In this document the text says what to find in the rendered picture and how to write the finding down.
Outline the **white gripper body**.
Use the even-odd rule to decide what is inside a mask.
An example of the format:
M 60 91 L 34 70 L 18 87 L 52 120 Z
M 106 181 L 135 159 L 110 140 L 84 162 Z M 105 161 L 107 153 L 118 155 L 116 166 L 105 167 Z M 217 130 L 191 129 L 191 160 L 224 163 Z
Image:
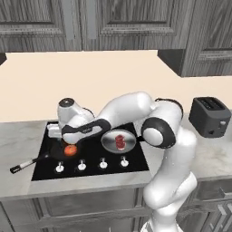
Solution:
M 48 130 L 49 138 L 60 139 L 62 137 L 62 132 L 58 124 L 48 124 L 46 128 Z

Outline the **orange squash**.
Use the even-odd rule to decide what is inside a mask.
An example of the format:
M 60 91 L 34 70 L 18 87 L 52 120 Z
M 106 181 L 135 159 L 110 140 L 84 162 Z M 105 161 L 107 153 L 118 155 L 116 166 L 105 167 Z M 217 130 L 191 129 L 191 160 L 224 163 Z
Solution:
M 77 147 L 75 145 L 68 145 L 64 148 L 64 155 L 71 157 L 77 153 Z

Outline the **red steak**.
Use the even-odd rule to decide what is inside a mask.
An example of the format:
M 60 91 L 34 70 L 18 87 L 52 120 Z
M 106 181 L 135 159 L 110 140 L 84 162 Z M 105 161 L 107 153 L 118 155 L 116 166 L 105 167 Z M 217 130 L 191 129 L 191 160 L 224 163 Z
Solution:
M 118 150 L 124 150 L 126 147 L 125 139 L 122 135 L 118 135 L 115 137 L 116 148 Z

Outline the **black hob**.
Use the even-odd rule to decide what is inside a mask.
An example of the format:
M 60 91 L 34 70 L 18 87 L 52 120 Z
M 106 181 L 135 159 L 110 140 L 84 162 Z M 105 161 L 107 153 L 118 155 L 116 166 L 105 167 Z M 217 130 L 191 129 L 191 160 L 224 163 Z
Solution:
M 147 171 L 149 169 L 139 142 L 133 150 L 124 154 L 113 154 L 108 152 L 102 146 L 101 136 L 83 141 L 82 144 L 77 147 L 78 153 L 75 158 L 62 161 L 64 171 L 61 173 L 55 171 L 59 161 L 55 159 L 38 161 L 35 164 L 32 181 Z M 121 165 L 122 157 L 125 157 L 129 162 L 126 168 Z M 102 158 L 105 158 L 105 161 L 108 163 L 106 169 L 100 168 Z M 84 160 L 86 164 L 86 169 L 83 171 L 78 170 L 80 160 Z

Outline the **silver round pan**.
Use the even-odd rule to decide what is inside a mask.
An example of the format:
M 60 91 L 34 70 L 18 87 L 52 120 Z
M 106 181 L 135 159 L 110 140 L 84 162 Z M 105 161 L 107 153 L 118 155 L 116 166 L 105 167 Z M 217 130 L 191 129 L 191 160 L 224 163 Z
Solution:
M 124 150 L 118 150 L 116 148 L 115 137 L 122 135 L 126 142 Z M 128 130 L 109 130 L 101 136 L 101 145 L 110 153 L 122 154 L 133 150 L 138 142 L 143 141 L 141 136 L 136 136 Z

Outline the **grey wood drawer front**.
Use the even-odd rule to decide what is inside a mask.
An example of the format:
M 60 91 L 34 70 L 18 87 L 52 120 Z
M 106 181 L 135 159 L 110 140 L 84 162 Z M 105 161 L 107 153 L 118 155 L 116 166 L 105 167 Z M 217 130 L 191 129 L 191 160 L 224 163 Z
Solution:
M 138 190 L 125 188 L 102 192 L 53 196 L 39 200 L 42 209 L 52 217 L 131 209 L 135 206 Z
M 232 179 L 201 181 L 194 193 L 198 201 L 220 201 L 232 199 Z

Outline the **dark grey toaster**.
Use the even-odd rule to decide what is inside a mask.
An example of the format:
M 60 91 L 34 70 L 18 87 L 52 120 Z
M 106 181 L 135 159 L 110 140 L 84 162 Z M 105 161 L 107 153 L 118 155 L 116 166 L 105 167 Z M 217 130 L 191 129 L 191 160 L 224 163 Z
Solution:
M 230 109 L 216 97 L 194 98 L 188 116 L 189 122 L 204 138 L 223 137 L 230 119 Z

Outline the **grey wood base cupboard door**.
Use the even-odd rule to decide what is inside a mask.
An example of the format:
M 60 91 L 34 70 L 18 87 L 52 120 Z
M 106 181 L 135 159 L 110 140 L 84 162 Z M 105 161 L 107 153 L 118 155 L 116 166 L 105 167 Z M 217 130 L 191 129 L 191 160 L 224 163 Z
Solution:
M 182 207 L 177 221 L 184 232 L 232 232 L 232 201 Z

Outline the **grey wood wall cupboard door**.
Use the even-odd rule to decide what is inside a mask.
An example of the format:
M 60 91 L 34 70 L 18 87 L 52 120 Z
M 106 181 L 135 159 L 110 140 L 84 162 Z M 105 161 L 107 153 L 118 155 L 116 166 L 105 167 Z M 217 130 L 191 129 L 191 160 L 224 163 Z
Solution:
M 81 49 L 79 0 L 0 0 L 0 53 Z
M 195 0 L 80 0 L 85 51 L 186 46 Z

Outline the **grey wood wall cupboard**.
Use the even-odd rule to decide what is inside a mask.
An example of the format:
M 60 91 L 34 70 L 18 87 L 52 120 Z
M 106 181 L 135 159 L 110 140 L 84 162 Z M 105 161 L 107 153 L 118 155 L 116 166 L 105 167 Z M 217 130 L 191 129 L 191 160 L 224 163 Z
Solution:
M 186 48 L 158 57 L 180 77 L 232 75 L 232 0 L 196 0 Z

